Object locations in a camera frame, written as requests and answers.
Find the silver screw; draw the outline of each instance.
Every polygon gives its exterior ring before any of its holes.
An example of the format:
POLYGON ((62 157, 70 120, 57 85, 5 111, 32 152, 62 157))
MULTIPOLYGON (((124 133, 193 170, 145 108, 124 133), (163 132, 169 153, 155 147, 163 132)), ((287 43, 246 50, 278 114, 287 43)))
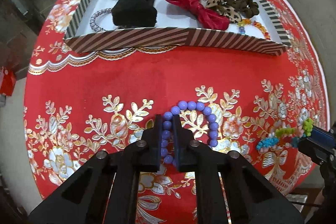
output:
POLYGON ((147 142, 144 140, 140 140, 136 142, 136 145, 139 147, 145 147, 147 145, 147 142))
POLYGON ((101 159, 105 158, 107 155, 108 155, 108 153, 106 151, 100 150, 100 151, 97 152, 96 157, 101 160, 101 159))
POLYGON ((231 158, 234 158, 234 159, 237 159, 237 158, 239 158, 239 152, 237 152, 237 151, 235 151, 235 150, 231 150, 231 151, 229 151, 229 156, 231 157, 231 158))
POLYGON ((196 141, 196 140, 191 140, 190 141, 190 146, 192 147, 197 147, 200 145, 200 142, 199 141, 196 141))

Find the floor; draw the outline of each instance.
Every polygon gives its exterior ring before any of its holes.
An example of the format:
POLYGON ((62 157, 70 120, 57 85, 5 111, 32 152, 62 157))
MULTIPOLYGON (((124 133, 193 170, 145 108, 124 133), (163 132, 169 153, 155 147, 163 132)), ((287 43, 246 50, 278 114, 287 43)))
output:
MULTIPOLYGON (((322 63, 329 94, 331 121, 336 111, 336 0, 288 0, 299 15, 310 38, 315 45, 322 63)), ((31 212, 41 201, 31 175, 26 154, 24 128, 22 125, 23 96, 26 79, 16 83, 14 94, 7 98, 4 108, 0 109, 0 170, 13 199, 31 212)), ((322 187, 323 180, 315 169, 301 185, 302 187, 322 187)))

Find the red tablecloth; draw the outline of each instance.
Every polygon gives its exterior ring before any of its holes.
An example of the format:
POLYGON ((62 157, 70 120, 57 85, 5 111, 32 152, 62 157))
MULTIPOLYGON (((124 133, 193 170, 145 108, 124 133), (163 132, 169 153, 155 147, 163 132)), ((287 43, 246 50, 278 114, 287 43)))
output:
MULTIPOLYGON (((172 46, 76 54, 62 38, 79 1, 53 7, 26 81, 26 145, 43 198, 98 150, 112 153, 139 140, 154 115, 179 100, 209 105, 222 133, 216 149, 240 150, 283 194, 305 178, 311 160, 286 141, 263 154, 255 148, 276 128, 300 130, 307 117, 329 128, 321 66, 285 0, 269 0, 292 37, 292 48, 279 57, 172 46)), ((208 139, 202 115, 185 113, 182 120, 199 140, 208 139)), ((195 217, 193 173, 162 165, 158 173, 141 174, 137 223, 193 223, 195 217)))

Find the bead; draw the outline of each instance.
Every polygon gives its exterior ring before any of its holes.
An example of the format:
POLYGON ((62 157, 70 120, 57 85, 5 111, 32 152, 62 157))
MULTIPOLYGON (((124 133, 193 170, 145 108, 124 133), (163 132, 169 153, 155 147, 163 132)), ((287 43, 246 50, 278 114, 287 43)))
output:
POLYGON ((203 114, 206 115, 206 116, 209 116, 211 114, 211 111, 212 111, 212 109, 209 106, 206 106, 203 109, 203 114))
POLYGON ((197 109, 198 111, 203 111, 204 108, 205 108, 204 103, 202 103, 202 102, 197 102, 197 103, 196 103, 196 109, 197 109))
POLYGON ((173 162, 173 160, 174 160, 173 156, 167 155, 167 156, 164 157, 163 162, 165 164, 171 164, 173 162))
POLYGON ((207 120, 208 120, 209 122, 215 122, 216 119, 217 119, 217 117, 216 117, 216 115, 213 114, 213 113, 210 114, 210 115, 207 117, 207 120))
POLYGON ((173 117, 173 114, 170 111, 166 111, 165 114, 163 114, 163 117, 166 121, 170 121, 173 117))
POLYGON ((166 139, 161 140, 161 147, 166 148, 168 146, 168 141, 166 139))
POLYGON ((169 130, 164 130, 162 131, 162 138, 165 139, 165 140, 168 140, 170 138, 170 131, 169 130))
POLYGON ((188 102, 188 109, 189 110, 195 110, 196 109, 196 103, 193 101, 188 102))
POLYGON ((216 147, 218 145, 218 140, 211 139, 209 141, 209 145, 212 146, 212 147, 216 147))
POLYGON ((170 110, 170 112, 173 114, 173 115, 179 115, 181 110, 178 106, 173 106, 170 110))
POLYGON ((161 157, 165 157, 168 155, 168 150, 167 148, 161 148, 161 157))
POLYGON ((218 138, 218 132, 217 131, 210 131, 209 132, 209 138, 211 138, 211 139, 218 138))
POLYGON ((162 124, 163 130, 170 130, 171 129, 171 122, 164 121, 162 124))
POLYGON ((186 110, 188 108, 188 103, 186 101, 179 101, 177 105, 181 110, 186 110))
POLYGON ((219 128, 219 125, 218 125, 218 123, 217 122, 211 122, 210 123, 210 125, 209 125, 209 128, 210 128, 210 130, 218 130, 218 128, 219 128))

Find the red bow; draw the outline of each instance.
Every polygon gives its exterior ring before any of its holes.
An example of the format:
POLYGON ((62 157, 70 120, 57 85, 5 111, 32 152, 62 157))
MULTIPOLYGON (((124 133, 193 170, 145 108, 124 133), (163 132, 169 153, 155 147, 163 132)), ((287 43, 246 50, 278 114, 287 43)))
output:
POLYGON ((204 8, 199 3, 200 0, 166 0, 167 2, 177 5, 183 9, 189 10, 197 16, 204 28, 225 31, 230 24, 227 17, 218 15, 215 11, 204 8))

